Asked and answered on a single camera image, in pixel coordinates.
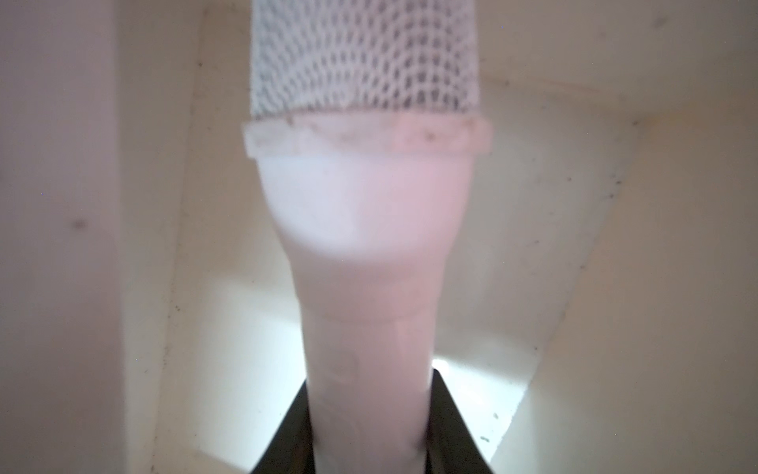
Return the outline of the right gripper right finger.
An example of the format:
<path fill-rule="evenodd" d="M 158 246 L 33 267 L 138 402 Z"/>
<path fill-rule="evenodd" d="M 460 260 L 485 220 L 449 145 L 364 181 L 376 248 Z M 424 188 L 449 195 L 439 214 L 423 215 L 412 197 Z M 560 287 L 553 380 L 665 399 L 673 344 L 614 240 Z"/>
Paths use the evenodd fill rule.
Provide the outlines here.
<path fill-rule="evenodd" d="M 432 371 L 426 473 L 493 474 L 437 369 Z"/>

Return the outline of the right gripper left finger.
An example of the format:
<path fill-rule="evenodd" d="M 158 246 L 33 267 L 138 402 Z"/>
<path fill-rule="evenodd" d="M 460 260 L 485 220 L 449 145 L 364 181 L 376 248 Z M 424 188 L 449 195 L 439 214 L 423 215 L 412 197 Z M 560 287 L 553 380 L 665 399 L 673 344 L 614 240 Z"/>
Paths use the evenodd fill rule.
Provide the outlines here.
<path fill-rule="evenodd" d="M 303 383 L 252 474 L 315 474 L 307 385 Z"/>

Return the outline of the white plastic drawer cabinet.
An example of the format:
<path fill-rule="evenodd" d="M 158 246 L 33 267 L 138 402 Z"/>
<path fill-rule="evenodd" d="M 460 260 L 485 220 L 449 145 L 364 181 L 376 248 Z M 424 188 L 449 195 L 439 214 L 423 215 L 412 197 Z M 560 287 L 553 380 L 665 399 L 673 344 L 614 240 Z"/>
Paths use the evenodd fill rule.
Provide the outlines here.
<path fill-rule="evenodd" d="M 202 1 L 1 5 L 1 469 L 149 473 Z"/>

